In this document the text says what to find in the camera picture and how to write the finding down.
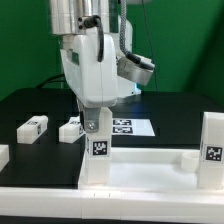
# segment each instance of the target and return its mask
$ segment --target white block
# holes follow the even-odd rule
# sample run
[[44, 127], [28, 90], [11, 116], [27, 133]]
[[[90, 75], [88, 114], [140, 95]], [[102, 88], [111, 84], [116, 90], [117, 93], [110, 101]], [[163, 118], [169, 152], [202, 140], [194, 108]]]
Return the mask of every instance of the white block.
[[83, 219], [121, 218], [122, 197], [119, 191], [83, 191]]
[[79, 117], [71, 117], [69, 122], [59, 128], [59, 142], [73, 143], [85, 132]]
[[0, 172], [9, 162], [9, 146], [0, 145]]
[[34, 116], [17, 129], [17, 142], [32, 144], [47, 130], [47, 116]]
[[198, 188], [222, 189], [224, 175], [224, 114], [204, 113]]
[[105, 184], [110, 175], [112, 112], [102, 108], [99, 131], [86, 134], [85, 182]]

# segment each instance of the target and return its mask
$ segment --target qr-like marker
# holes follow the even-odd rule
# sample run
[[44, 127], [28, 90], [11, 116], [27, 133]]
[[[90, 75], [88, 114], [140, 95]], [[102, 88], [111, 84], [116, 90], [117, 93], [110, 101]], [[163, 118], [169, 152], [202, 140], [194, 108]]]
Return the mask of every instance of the qr-like marker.
[[72, 121], [70, 124], [79, 125], [80, 122], [78, 122], [78, 121]]
[[41, 124], [37, 127], [37, 133], [38, 135], [41, 133]]
[[114, 119], [113, 120], [113, 125], [131, 126], [132, 122], [131, 122], [131, 120]]
[[114, 134], [133, 134], [131, 127], [113, 127]]
[[93, 156], [106, 156], [108, 152], [108, 142], [93, 142]]
[[38, 122], [29, 121], [27, 124], [29, 124], [29, 125], [36, 125], [36, 124], [38, 124]]
[[222, 151], [223, 151], [222, 147], [207, 146], [206, 160], [222, 162]]

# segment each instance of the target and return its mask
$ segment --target black cable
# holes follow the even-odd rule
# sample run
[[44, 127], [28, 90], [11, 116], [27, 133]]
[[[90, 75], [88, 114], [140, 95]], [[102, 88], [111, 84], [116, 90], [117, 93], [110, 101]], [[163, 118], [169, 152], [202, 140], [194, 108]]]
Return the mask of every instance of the black cable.
[[43, 86], [45, 86], [46, 84], [48, 84], [48, 83], [55, 83], [55, 82], [60, 82], [60, 83], [62, 83], [62, 82], [66, 82], [66, 80], [61, 80], [61, 81], [59, 81], [59, 80], [55, 80], [55, 81], [46, 81], [46, 82], [43, 82], [43, 83], [41, 83], [40, 85], [38, 85], [36, 88], [37, 89], [41, 89]]
[[64, 78], [64, 77], [65, 77], [64, 74], [52, 76], [52, 77], [46, 79], [44, 82], [37, 85], [36, 88], [41, 89], [45, 84], [50, 83], [50, 82], [54, 82], [53, 80], [55, 80], [55, 79]]
[[97, 15], [91, 16], [84, 21], [84, 25], [86, 28], [93, 28], [93, 27], [98, 28], [99, 53], [97, 60], [98, 62], [102, 62], [104, 56], [104, 32], [101, 18]]
[[[149, 47], [150, 47], [150, 51], [151, 51], [151, 54], [152, 54], [152, 63], [154, 64], [155, 63], [154, 51], [153, 51], [151, 36], [150, 36], [150, 32], [149, 32], [149, 26], [148, 26], [148, 21], [147, 21], [147, 16], [146, 16], [146, 9], [145, 9], [145, 2], [144, 2], [144, 0], [142, 0], [142, 8], [143, 8], [145, 28], [146, 28], [146, 33], [147, 33], [147, 37], [148, 37]], [[156, 92], [158, 92], [158, 80], [157, 80], [156, 67], [154, 68], [154, 79], [155, 79]]]
[[103, 61], [104, 56], [104, 33], [103, 33], [103, 25], [100, 18], [96, 18], [97, 28], [98, 28], [98, 36], [99, 36], [99, 53], [98, 53], [98, 62]]

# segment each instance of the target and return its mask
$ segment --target white plastic part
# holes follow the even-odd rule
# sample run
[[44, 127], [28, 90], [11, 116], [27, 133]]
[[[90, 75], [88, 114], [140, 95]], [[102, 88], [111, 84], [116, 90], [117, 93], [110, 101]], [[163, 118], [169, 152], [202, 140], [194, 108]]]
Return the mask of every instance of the white plastic part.
[[47, 130], [47, 123], [47, 116], [33, 116], [17, 129], [17, 143], [33, 144]]
[[198, 152], [184, 152], [182, 154], [181, 168], [187, 172], [196, 172], [199, 163], [199, 151]]
[[9, 146], [0, 145], [0, 172], [9, 162]]
[[59, 128], [59, 142], [73, 143], [85, 134], [79, 117], [71, 117], [69, 122]]
[[99, 131], [86, 134], [85, 183], [107, 183], [110, 174], [112, 112], [101, 108]]
[[117, 66], [114, 42], [104, 35], [104, 57], [98, 62], [98, 33], [96, 28], [86, 30], [87, 35], [77, 35], [73, 41], [73, 59], [61, 50], [68, 85], [87, 108], [110, 107], [116, 104]]
[[205, 112], [201, 136], [198, 187], [222, 189], [224, 177], [224, 114]]
[[[198, 189], [196, 180], [189, 188], [196, 174], [181, 169], [181, 156], [190, 151], [112, 148], [111, 173], [113, 165], [124, 163], [114, 175], [124, 187], [115, 182], [82, 190], [0, 188], [0, 215], [223, 224], [224, 190]], [[141, 169], [132, 173], [127, 164]], [[146, 182], [149, 187], [136, 187]]]

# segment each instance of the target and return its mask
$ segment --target marker on block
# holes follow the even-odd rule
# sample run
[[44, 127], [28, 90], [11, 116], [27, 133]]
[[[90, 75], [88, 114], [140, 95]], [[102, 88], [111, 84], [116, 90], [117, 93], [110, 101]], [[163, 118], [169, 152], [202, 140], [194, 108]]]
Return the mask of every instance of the marker on block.
[[0, 145], [0, 172], [9, 162], [9, 146]]
[[59, 142], [73, 143], [84, 134], [80, 118], [71, 117], [67, 124], [59, 128]]
[[34, 116], [17, 129], [17, 142], [33, 144], [46, 130], [48, 117]]
[[223, 188], [224, 114], [205, 112], [198, 168], [198, 188]]

